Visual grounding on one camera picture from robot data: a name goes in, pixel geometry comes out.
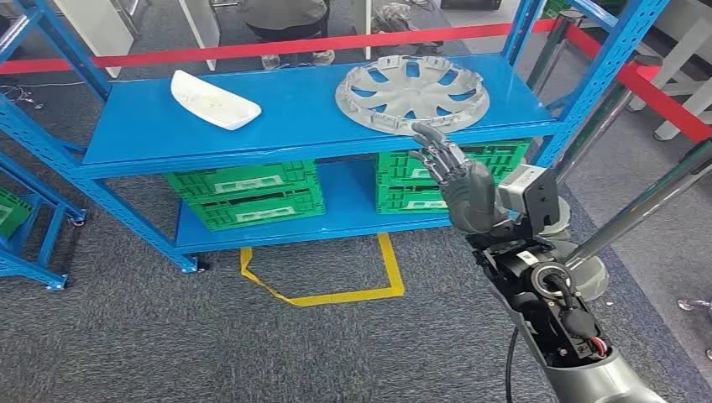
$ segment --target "robot finger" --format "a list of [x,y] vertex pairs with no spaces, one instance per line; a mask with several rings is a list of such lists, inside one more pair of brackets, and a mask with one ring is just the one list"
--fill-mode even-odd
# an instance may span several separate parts
[[431,160],[429,160],[423,153],[420,153],[418,151],[409,151],[408,154],[411,157],[421,161],[423,166],[425,166],[428,172],[430,172],[430,176],[436,182],[442,182],[442,180],[445,178],[447,172],[442,172],[442,169],[440,167],[436,167],[436,165]]

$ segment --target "metal pole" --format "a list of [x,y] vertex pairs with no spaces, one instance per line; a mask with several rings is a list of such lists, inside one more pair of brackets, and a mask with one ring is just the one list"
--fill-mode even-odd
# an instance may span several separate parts
[[589,239],[581,243],[564,260],[575,270],[601,249],[625,235],[658,208],[686,191],[694,182],[712,170],[712,139],[695,145],[680,163],[653,186],[647,188],[631,204],[611,218]]
[[526,84],[535,94],[539,95],[542,91],[554,70],[554,66],[563,54],[568,42],[566,40],[566,29],[571,24],[579,25],[583,17],[584,15],[576,10],[559,12],[554,28],[549,32],[547,42],[544,44],[541,54],[539,54],[537,63],[534,64],[534,68],[531,69],[531,74],[526,80]]
[[[639,66],[660,66],[662,58],[656,56],[637,55],[633,62]],[[626,105],[633,99],[631,90],[626,89],[619,82],[614,82],[613,89],[604,99],[591,119],[584,125],[576,139],[564,153],[556,167],[557,185],[561,185],[573,168],[582,160],[596,143],[603,137],[610,125],[626,109]]]

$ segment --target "chrome pole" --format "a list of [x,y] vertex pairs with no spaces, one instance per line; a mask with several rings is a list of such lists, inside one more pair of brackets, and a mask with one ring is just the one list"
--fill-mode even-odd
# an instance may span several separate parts
[[564,260],[570,270],[575,270],[601,249],[622,237],[643,222],[658,208],[686,191],[692,184],[712,170],[712,139],[695,145],[665,176],[645,189],[631,204],[611,218],[589,239],[581,243]]

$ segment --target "white table leg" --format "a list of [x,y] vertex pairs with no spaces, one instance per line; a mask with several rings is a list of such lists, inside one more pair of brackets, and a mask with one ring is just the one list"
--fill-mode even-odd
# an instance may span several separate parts
[[[712,78],[707,80],[684,104],[683,107],[697,116],[704,112],[712,104]],[[655,130],[655,137],[658,140],[669,140],[675,137],[680,130],[670,122],[663,123]]]
[[[712,24],[704,18],[698,19],[667,55],[662,63],[662,68],[651,83],[657,88],[666,84],[710,36],[712,36]],[[628,104],[628,108],[633,111],[639,111],[644,107],[645,103],[639,97],[633,98]]]

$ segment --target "blue shelf board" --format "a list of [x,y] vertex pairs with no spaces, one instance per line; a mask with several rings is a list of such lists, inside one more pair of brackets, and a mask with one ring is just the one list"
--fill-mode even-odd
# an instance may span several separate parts
[[450,225],[444,213],[376,214],[371,160],[328,162],[319,164],[317,169],[327,208],[325,215],[213,232],[181,203],[176,247],[189,254]]
[[[477,71],[484,78],[491,102],[489,111],[479,122],[458,132],[458,135],[470,135],[456,139],[488,141],[492,139],[489,133],[499,133],[503,129],[510,131],[499,134],[500,139],[553,133],[551,125],[557,121],[501,56],[467,55],[450,59]],[[317,155],[325,157],[374,152],[373,144],[385,147],[381,149],[384,151],[415,148],[416,144],[409,137],[365,128],[338,109],[334,91],[355,66],[330,65],[203,76],[205,81],[262,107],[260,116],[235,131],[214,126],[185,110],[170,94],[170,79],[116,83],[103,108],[82,167],[87,171],[94,170],[91,175],[95,177],[98,177],[101,165],[105,165],[102,174],[140,175],[151,169],[138,169],[134,173],[125,170],[125,166],[124,170],[112,170],[108,166],[161,164],[178,159],[178,163],[170,168],[189,170],[196,169],[191,165],[195,160],[228,154],[231,157],[252,154],[252,159],[245,163],[258,164],[274,162],[269,159],[280,150],[288,150],[289,154],[285,156],[295,158],[295,150],[304,147],[322,151],[331,147],[331,154]],[[534,128],[535,133],[528,132],[529,127]],[[477,133],[486,134],[477,137]]]

